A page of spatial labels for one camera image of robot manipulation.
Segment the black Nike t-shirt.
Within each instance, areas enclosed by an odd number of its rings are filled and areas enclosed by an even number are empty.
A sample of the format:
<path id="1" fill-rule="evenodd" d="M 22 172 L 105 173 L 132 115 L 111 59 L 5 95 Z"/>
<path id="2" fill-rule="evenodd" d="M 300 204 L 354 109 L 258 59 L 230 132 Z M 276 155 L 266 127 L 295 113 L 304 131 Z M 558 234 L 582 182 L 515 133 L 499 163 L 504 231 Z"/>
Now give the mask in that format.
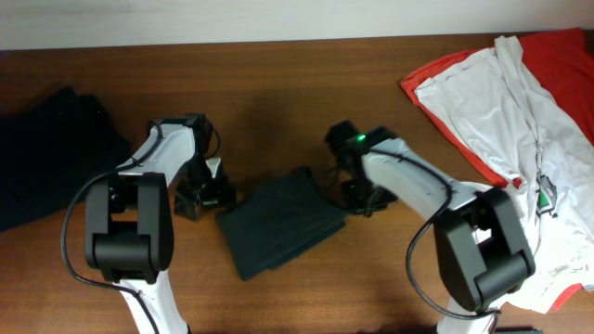
<path id="1" fill-rule="evenodd" d="M 307 167 L 260 187 L 216 215 L 239 277 L 276 270 L 345 226 L 348 212 L 326 197 Z"/>

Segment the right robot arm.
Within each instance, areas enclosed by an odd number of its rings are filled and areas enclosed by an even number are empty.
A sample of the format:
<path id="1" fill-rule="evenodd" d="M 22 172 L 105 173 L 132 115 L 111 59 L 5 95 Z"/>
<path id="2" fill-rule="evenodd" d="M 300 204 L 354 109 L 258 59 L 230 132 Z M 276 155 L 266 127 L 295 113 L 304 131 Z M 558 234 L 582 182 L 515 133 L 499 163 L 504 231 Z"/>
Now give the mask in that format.
<path id="1" fill-rule="evenodd" d="M 534 255 L 512 198 L 502 189 L 478 190 L 440 171 L 381 126 L 366 134 L 349 121 L 331 126 L 325 142 L 340 170 L 347 212 L 371 216 L 397 200 L 424 219 L 406 252 L 407 278 L 421 299 L 446 320 L 497 330 L 494 305 L 518 291 L 536 271 Z M 441 280 L 456 313 L 432 301 L 414 277 L 413 252 L 431 229 Z"/>

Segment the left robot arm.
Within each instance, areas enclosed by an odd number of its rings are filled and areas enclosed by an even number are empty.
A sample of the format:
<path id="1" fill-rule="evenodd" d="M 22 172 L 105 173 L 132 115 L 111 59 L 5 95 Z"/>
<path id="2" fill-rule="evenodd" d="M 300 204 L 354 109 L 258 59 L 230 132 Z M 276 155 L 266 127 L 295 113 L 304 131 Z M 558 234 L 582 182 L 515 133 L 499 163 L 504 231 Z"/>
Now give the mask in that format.
<path id="1" fill-rule="evenodd" d="M 85 259 L 100 286 L 122 294 L 141 333 L 188 333 L 169 277 L 174 216 L 236 203 L 223 163 L 209 150 L 219 134 L 203 114 L 159 119 L 115 171 L 84 190 Z"/>

